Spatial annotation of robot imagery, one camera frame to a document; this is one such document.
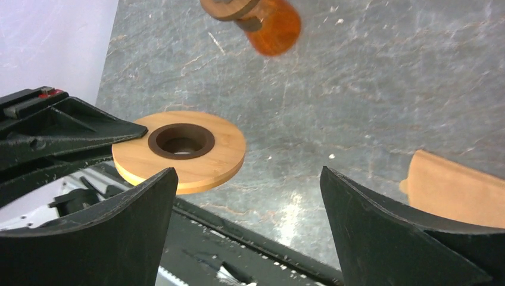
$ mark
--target wooden disc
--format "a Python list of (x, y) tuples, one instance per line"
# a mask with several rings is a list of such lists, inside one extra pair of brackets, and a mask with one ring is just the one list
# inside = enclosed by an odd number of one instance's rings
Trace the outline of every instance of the wooden disc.
[[(174, 167), (179, 177), (178, 195), (203, 192), (231, 179), (244, 162), (244, 135), (220, 117), (196, 111), (169, 111), (143, 117), (135, 123), (146, 126), (148, 133), (140, 139), (112, 146), (117, 171), (132, 185)], [(177, 123), (189, 123), (210, 131), (214, 135), (212, 149), (201, 157), (186, 160), (156, 155), (148, 145), (149, 137), (159, 128)]]

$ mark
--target gray marble surface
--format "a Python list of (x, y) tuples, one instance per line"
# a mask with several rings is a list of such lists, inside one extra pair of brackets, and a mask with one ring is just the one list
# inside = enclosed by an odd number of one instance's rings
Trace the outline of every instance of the gray marble surface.
[(400, 201), (420, 148), (504, 177), (504, 1), (291, 3), (300, 40), (265, 58), (197, 0), (120, 0), (98, 107), (236, 124), (248, 141), (242, 170), (186, 198), (337, 268), (323, 165)]

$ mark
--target circular hole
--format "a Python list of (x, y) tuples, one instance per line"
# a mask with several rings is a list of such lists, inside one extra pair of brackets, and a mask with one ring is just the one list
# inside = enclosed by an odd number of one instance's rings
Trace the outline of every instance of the circular hole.
[(163, 142), (163, 140), (160, 141), (158, 146), (163, 151), (177, 155), (191, 154), (201, 150), (203, 147), (202, 144), (194, 138), (181, 137), (169, 139), (167, 142)]
[(33, 150), (41, 150), (46, 147), (46, 142), (38, 139), (34, 139), (30, 142), (30, 148)]
[(183, 160), (209, 152), (214, 147), (214, 135), (198, 125), (177, 123), (155, 130), (148, 143), (159, 156)]

